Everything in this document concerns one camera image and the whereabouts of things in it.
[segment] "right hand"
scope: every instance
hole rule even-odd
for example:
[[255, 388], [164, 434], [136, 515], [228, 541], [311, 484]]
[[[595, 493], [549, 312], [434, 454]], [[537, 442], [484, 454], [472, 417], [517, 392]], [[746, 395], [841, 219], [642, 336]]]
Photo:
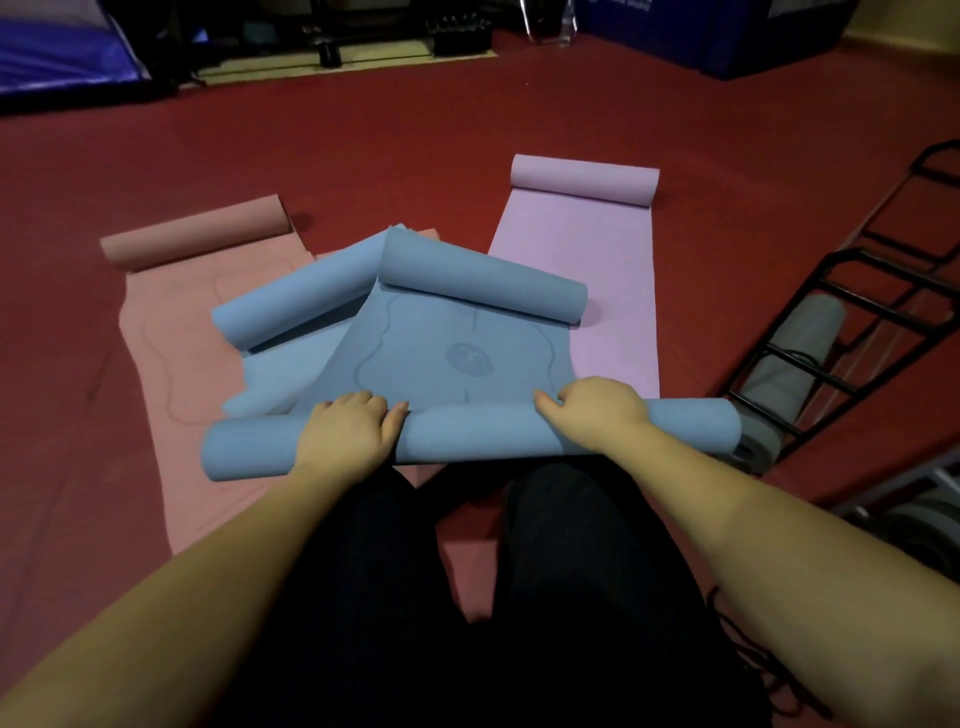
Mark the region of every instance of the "right hand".
[[601, 454], [609, 454], [616, 436], [650, 424], [647, 405], [629, 384], [600, 376], [567, 384], [557, 398], [534, 390], [537, 411], [563, 435]]

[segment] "gym floor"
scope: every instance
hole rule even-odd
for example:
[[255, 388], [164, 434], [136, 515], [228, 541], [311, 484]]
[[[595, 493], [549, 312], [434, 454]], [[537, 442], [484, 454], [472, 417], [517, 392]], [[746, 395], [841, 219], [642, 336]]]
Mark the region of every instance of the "gym floor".
[[[313, 253], [396, 222], [485, 252], [515, 153], [658, 167], [661, 393], [703, 396], [907, 163], [958, 135], [948, 61], [842, 46], [719, 82], [589, 36], [494, 47], [0, 120], [0, 692], [170, 557], [100, 236], [278, 193]], [[954, 337], [771, 482], [837, 497], [945, 447], [958, 360]]]

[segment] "black cord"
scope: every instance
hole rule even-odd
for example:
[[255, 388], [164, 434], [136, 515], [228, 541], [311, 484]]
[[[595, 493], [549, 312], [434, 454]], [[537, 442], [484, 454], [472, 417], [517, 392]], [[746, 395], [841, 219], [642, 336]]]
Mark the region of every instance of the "black cord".
[[781, 691], [784, 687], [789, 688], [797, 699], [797, 707], [793, 710], [787, 710], [777, 705], [773, 698], [770, 698], [770, 705], [780, 716], [797, 717], [804, 711], [804, 706], [809, 706], [817, 715], [826, 720], [833, 720], [833, 711], [817, 698], [803, 683], [798, 680], [794, 674], [784, 665], [773, 652], [761, 644], [751, 640], [736, 622], [730, 619], [723, 612], [720, 612], [716, 606], [717, 594], [720, 587], [716, 586], [710, 590], [707, 595], [707, 608], [717, 617], [721, 625], [729, 628], [736, 639], [732, 640], [737, 654], [744, 665], [751, 672], [759, 674], [767, 694], [772, 696]]

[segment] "leg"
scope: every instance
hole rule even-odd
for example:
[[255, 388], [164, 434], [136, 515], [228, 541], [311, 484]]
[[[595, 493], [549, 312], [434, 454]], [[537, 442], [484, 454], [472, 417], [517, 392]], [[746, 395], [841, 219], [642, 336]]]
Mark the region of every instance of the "leg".
[[541, 466], [508, 488], [504, 516], [491, 631], [510, 702], [770, 725], [762, 686], [626, 473], [600, 457]]
[[429, 717], [466, 630], [433, 524], [383, 468], [314, 532], [211, 725]]

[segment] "black metal rack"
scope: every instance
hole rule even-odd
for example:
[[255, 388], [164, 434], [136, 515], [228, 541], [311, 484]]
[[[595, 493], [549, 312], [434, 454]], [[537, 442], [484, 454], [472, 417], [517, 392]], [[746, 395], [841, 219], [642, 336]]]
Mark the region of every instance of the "black metal rack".
[[[735, 401], [740, 406], [756, 413], [759, 417], [774, 425], [784, 437], [791, 438], [790, 442], [780, 451], [777, 462], [780, 462], [783, 458], [809, 442], [811, 438], [832, 425], [873, 392], [890, 381], [894, 376], [916, 362], [924, 356], [924, 354], [930, 352], [960, 328], [960, 287], [953, 282], [937, 276], [939, 272], [943, 271], [946, 266], [950, 265], [950, 263], [960, 256], [960, 243], [953, 245], [946, 253], [936, 255], [923, 248], [871, 230], [871, 225], [880, 212], [890, 204], [903, 189], [903, 186], [913, 178], [923, 178], [938, 184], [960, 189], [960, 176], [928, 165], [932, 157], [947, 150], [960, 150], [960, 139], [952, 139], [951, 141], [934, 144], [924, 149], [913, 163], [910, 164], [903, 180], [891, 190], [874, 211], [871, 212], [864, 223], [844, 243], [841, 250], [826, 255], [823, 260], [820, 261], [820, 264], [813, 273], [807, 277], [800, 289], [790, 299], [790, 302], [763, 332], [760, 339], [720, 387], [717, 393], [718, 397], [727, 397]], [[861, 243], [861, 241], [864, 240], [870, 241], [873, 244], [872, 248], [878, 247], [879, 251], [864, 247]], [[895, 259], [893, 256], [887, 257], [884, 254], [888, 251], [895, 252], [898, 254], [897, 257], [905, 257], [907, 260], [904, 262]], [[851, 290], [850, 287], [840, 285], [830, 279], [830, 274], [833, 273], [835, 268], [847, 264], [866, 266], [892, 279], [903, 281], [908, 284], [908, 287], [890, 303], [879, 303], [862, 293]], [[854, 384], [828, 371], [828, 367], [820, 366], [809, 357], [804, 358], [801, 352], [793, 353], [786, 351], [771, 341], [774, 334], [800, 302], [809, 294], [815, 292], [830, 294], [844, 303], [860, 308], [874, 316], [873, 320], [854, 336], [850, 343], [834, 344], [831, 353], [831, 359], [834, 361], [837, 357], [850, 354], [864, 345], [884, 322], [889, 322], [896, 327], [906, 329], [919, 336], [920, 340], [899, 358], [889, 363], [882, 371], [877, 372], [873, 378], [866, 382]], [[926, 321], [903, 310], [904, 307], [912, 301], [916, 301], [917, 297], [923, 292], [929, 292], [936, 296], [943, 297], [943, 299], [947, 301], [948, 314], [944, 317], [943, 321]], [[841, 393], [846, 396], [846, 400], [842, 401], [824, 417], [810, 426], [802, 427], [795, 423], [787, 422], [776, 413], [749, 400], [737, 391], [739, 385], [742, 384], [743, 380], [764, 356], [776, 356], [814, 378], [814, 384], [806, 398], [804, 408], [817, 396], [823, 387], [829, 387]], [[797, 423], [803, 419], [802, 414], [797, 420]]]

